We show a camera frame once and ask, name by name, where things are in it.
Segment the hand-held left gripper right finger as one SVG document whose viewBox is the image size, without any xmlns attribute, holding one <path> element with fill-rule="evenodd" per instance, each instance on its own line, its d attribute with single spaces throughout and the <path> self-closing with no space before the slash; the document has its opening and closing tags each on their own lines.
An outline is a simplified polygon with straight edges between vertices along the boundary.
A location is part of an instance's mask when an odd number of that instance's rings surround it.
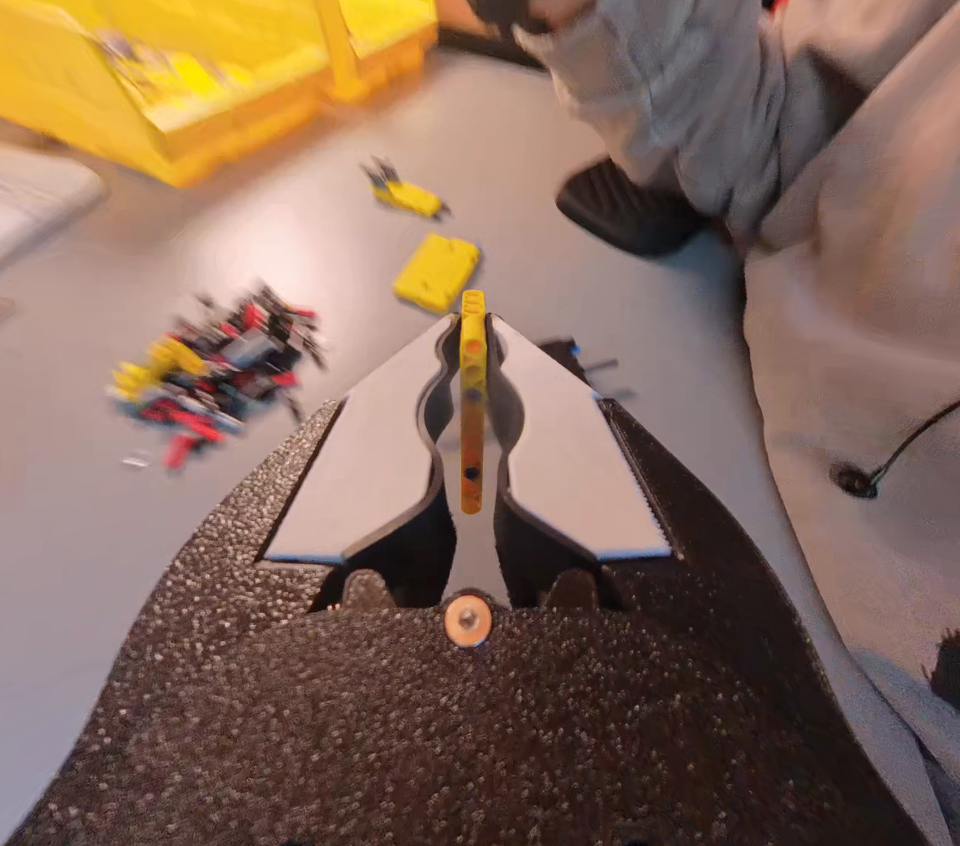
<svg viewBox="0 0 960 846">
<path fill-rule="evenodd" d="M 504 447 L 507 495 L 578 552 L 601 562 L 666 558 L 671 547 L 585 381 L 498 315 L 497 378 L 516 420 Z"/>
</svg>

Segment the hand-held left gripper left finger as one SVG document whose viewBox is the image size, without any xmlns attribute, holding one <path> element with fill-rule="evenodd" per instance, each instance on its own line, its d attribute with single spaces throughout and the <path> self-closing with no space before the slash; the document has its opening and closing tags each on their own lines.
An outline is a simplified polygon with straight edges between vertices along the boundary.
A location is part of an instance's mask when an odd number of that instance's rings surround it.
<svg viewBox="0 0 960 846">
<path fill-rule="evenodd" d="M 460 322 L 431 325 L 345 395 L 271 534 L 270 563 L 344 565 L 442 492 Z"/>
</svg>

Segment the long yellow building beam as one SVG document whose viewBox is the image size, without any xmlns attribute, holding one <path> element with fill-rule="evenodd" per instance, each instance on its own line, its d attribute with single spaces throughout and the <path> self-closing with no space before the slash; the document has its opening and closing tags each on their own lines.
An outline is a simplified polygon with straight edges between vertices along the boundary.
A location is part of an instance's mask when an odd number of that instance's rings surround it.
<svg viewBox="0 0 960 846">
<path fill-rule="evenodd" d="M 487 406 L 487 312 L 482 291 L 463 292 L 460 327 L 461 511 L 476 515 L 483 503 Z"/>
</svg>

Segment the pile of small building parts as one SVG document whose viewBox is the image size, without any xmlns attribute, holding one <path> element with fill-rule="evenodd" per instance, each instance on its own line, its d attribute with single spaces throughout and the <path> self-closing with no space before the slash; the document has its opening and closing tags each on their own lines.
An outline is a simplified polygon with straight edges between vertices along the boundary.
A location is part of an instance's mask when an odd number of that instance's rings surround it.
<svg viewBox="0 0 960 846">
<path fill-rule="evenodd" d="M 266 283 L 230 305 L 209 294 L 197 302 L 198 319 L 178 318 L 140 360 L 120 362 L 107 388 L 124 414 L 164 433 L 170 473 L 246 432 L 267 408 L 282 406 L 301 425 L 298 371 L 304 360 L 328 367 L 317 311 Z"/>
</svg>

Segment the person's right forearm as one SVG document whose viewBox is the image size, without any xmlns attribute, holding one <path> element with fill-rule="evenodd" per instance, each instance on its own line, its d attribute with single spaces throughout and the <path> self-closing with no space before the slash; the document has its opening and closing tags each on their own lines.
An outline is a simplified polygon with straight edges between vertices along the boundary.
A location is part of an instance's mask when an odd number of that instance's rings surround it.
<svg viewBox="0 0 960 846">
<path fill-rule="evenodd" d="M 517 38 L 630 180 L 749 241 L 867 96 L 823 50 L 791 51 L 785 19 L 762 0 L 592 0 Z"/>
</svg>

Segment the grey desk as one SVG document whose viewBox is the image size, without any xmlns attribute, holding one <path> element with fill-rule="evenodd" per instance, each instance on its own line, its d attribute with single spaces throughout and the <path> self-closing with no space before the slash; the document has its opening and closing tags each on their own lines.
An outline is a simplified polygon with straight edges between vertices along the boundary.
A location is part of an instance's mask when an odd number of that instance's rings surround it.
<svg viewBox="0 0 960 846">
<path fill-rule="evenodd" d="M 2 844 L 949 844 L 776 498 L 736 260 L 573 228 L 554 194 L 598 154 L 546 75 L 443 57 L 196 189 L 97 163 L 106 203 L 2 271 Z M 448 212 L 380 204 L 374 157 Z M 443 315 L 392 292 L 429 234 L 482 252 Z M 262 284 L 318 313 L 305 421 L 170 472 L 112 372 Z M 441 492 L 345 564 L 267 562 L 349 390 L 472 289 L 481 511 L 459 338 Z M 494 315 L 598 394 L 670 557 L 598 561 L 510 499 Z"/>
</svg>

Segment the yellow building panel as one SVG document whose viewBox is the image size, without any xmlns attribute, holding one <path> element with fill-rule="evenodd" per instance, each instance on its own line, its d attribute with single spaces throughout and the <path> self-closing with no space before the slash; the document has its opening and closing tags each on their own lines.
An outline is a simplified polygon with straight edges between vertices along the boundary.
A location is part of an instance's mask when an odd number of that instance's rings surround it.
<svg viewBox="0 0 960 846">
<path fill-rule="evenodd" d="M 444 315 L 467 287 L 482 252 L 466 240 L 430 233 L 396 275 L 391 292 L 398 300 Z"/>
</svg>

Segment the small yellow pinned assembly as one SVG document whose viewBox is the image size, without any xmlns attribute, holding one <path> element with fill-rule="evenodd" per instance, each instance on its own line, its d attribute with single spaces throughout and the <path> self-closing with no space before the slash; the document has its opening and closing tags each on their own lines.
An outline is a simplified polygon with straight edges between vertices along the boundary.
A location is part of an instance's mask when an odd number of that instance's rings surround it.
<svg viewBox="0 0 960 846">
<path fill-rule="evenodd" d="M 372 165 L 361 164 L 371 194 L 382 205 L 392 209 L 438 220 L 449 211 L 447 203 L 436 193 L 403 180 L 397 169 L 387 160 L 374 157 Z"/>
</svg>

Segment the person's beige sweatshirt torso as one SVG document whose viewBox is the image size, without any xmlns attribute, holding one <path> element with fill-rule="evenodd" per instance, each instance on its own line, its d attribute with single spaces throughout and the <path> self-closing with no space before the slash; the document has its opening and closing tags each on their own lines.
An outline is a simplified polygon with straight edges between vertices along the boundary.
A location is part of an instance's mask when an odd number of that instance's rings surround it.
<svg viewBox="0 0 960 846">
<path fill-rule="evenodd" d="M 769 462 L 846 649 L 958 843 L 958 0 L 789 0 L 867 90 L 760 227 L 745 333 Z"/>
</svg>

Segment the heap of mixed building parts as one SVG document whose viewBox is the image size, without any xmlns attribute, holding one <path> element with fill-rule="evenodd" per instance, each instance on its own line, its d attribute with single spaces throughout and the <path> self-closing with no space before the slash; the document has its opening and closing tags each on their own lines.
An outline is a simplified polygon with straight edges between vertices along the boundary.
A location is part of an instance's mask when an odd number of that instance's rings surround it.
<svg viewBox="0 0 960 846">
<path fill-rule="evenodd" d="M 125 90 L 145 109 L 220 100 L 254 84 L 241 65 L 152 46 L 117 31 L 99 32 L 97 42 Z"/>
</svg>

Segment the white printed mat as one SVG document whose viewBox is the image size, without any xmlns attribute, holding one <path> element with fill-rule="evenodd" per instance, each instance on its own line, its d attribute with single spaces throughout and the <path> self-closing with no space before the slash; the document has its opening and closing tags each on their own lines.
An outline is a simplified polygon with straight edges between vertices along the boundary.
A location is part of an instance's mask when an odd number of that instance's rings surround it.
<svg viewBox="0 0 960 846">
<path fill-rule="evenodd" d="M 104 202 L 98 175 L 75 159 L 1 149 L 1 269 Z"/>
</svg>

